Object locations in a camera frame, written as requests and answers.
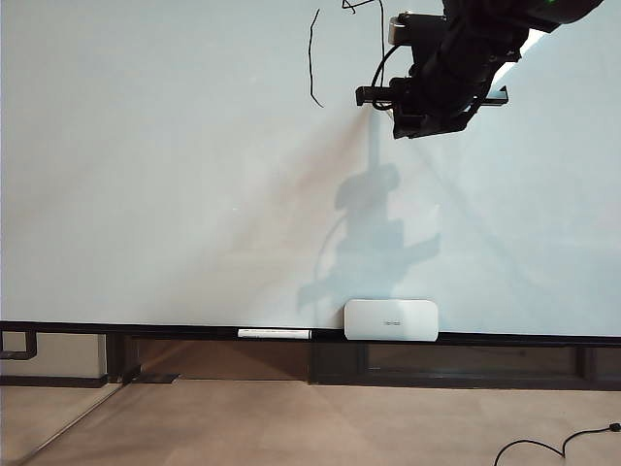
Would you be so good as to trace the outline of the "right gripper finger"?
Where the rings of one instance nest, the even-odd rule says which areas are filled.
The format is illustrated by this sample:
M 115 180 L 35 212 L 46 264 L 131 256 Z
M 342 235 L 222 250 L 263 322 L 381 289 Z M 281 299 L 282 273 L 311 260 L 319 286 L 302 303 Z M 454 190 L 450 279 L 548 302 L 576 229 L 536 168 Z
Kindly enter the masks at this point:
M 429 133 L 428 118 L 426 115 L 408 115 L 394 111 L 392 133 L 395 140 L 425 137 Z
M 431 130 L 429 136 L 450 134 L 463 131 L 469 122 L 469 111 L 440 112 L 434 109 L 430 113 Z

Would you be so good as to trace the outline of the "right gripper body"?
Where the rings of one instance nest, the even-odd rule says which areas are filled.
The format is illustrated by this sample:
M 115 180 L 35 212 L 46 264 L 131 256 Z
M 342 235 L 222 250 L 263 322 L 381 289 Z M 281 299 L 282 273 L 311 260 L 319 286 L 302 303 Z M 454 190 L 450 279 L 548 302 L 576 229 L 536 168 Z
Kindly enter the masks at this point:
M 431 76 L 394 78 L 388 86 L 360 86 L 356 103 L 380 104 L 408 116 L 459 117 L 473 115 L 481 107 L 501 107 L 508 103 L 505 86 L 490 89 L 489 81 L 471 82 Z

